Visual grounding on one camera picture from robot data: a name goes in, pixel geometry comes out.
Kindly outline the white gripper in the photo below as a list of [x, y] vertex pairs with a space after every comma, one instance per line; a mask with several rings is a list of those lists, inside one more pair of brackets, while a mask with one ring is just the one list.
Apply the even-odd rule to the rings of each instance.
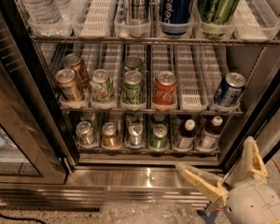
[[175, 165], [180, 175], [211, 203], [223, 205], [231, 224], [280, 224], [280, 198], [267, 182], [267, 169], [252, 136], [244, 141], [242, 173], [246, 181], [227, 191], [223, 179], [184, 162]]

